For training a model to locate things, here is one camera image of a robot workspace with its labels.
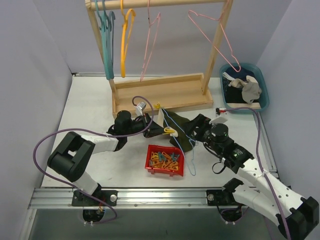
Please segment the yellow clip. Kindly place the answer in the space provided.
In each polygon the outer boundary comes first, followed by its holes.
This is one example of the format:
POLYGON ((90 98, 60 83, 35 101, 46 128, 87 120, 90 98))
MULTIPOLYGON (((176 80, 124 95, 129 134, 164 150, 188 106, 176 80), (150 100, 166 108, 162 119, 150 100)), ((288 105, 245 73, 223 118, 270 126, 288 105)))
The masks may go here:
POLYGON ((175 132, 176 131, 169 126, 163 129, 163 135, 171 135, 171 134, 174 134, 175 132))
POLYGON ((160 110, 162 108, 162 106, 160 105, 160 103, 158 102, 157 104, 153 105, 155 109, 160 110))

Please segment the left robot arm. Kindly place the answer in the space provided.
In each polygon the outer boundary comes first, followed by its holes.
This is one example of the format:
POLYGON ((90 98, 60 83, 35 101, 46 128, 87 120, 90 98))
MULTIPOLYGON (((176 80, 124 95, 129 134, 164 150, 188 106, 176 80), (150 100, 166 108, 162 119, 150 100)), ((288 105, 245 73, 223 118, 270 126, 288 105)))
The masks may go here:
POLYGON ((112 137, 80 135, 70 131, 48 158, 47 166, 82 190, 83 200, 95 206, 101 201, 101 186, 86 172, 91 156, 121 150, 128 141, 128 135, 143 133, 145 138, 152 138, 164 134, 165 130, 147 113, 132 119, 129 111, 122 110, 108 129, 107 133, 112 137))

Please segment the grey underwear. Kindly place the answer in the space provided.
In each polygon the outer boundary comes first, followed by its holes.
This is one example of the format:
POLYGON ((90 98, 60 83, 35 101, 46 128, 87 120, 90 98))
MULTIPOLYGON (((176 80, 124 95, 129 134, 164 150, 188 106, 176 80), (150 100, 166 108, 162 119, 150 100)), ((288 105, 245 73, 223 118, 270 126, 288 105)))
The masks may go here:
POLYGON ((260 88, 258 81, 250 75, 247 75, 245 80, 235 78, 230 81, 228 86, 241 89, 242 99, 247 104, 252 104, 255 100, 258 100, 262 93, 262 89, 260 88))

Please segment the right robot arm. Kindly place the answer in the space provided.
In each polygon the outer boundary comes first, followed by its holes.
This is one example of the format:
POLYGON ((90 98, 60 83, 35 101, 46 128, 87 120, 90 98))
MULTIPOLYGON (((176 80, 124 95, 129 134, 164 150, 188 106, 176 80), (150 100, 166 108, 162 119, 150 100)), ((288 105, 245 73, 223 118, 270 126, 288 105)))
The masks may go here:
POLYGON ((258 159, 229 137, 225 121, 199 114, 182 126, 187 135, 202 142, 236 174, 224 185, 222 200, 260 213, 288 240, 304 240, 319 224, 318 201, 296 193, 263 168, 258 159))

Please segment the pink wire hanger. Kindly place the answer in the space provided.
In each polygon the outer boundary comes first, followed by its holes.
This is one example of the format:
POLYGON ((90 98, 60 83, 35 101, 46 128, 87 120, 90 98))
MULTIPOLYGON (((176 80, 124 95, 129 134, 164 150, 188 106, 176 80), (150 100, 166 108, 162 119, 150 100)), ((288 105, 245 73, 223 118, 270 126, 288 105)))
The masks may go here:
POLYGON ((145 78, 154 48, 158 37, 159 32, 159 25, 161 20, 161 13, 159 12, 157 16, 152 20, 151 13, 150 13, 150 7, 151 7, 151 1, 147 1, 147 20, 148 20, 148 33, 147 33, 147 39, 146 39, 146 45, 144 50, 144 58, 143 58, 143 64, 141 68, 141 74, 140 74, 140 82, 142 82, 145 78), (153 41, 151 41, 151 33, 152 33, 152 27, 155 26, 155 32, 153 36, 153 41))
POLYGON ((232 67, 236 72, 239 72, 241 70, 241 65, 237 57, 234 55, 234 51, 232 48, 232 45, 229 41, 229 38, 225 32, 225 24, 223 24, 223 18, 227 15, 227 11, 230 10, 232 7, 232 3, 230 0, 226 0, 223 4, 223 7, 220 12, 219 18, 210 17, 208 15, 200 14, 195 12, 194 10, 188 11, 188 18, 191 20, 191 22, 196 26, 196 28, 200 31, 200 33, 212 44, 212 47, 214 50, 217 51, 217 53, 229 64, 230 67, 232 67), (194 20, 192 15, 195 15, 196 17, 209 19, 212 21, 217 22, 216 31, 219 31, 218 33, 215 33, 214 38, 218 37, 218 40, 221 41, 223 38, 225 39, 228 48, 230 56, 234 59, 237 67, 233 66, 232 63, 227 59, 227 57, 220 51, 220 47, 218 46, 218 43, 216 40, 210 39, 207 34, 202 30, 202 28, 197 24, 197 22, 194 20))

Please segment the dark olive underwear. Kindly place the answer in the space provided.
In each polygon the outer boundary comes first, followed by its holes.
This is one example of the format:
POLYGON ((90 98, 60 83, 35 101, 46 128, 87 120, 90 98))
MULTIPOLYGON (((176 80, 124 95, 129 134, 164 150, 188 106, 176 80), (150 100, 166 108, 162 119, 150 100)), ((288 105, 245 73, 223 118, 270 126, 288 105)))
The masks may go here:
POLYGON ((169 142, 177 148, 181 146, 184 153, 191 151, 195 146, 195 138, 191 135, 186 135, 183 130, 183 124, 188 121, 190 121, 188 118, 165 108, 158 110, 156 123, 161 127, 171 127, 175 130, 175 133, 170 134, 169 142))

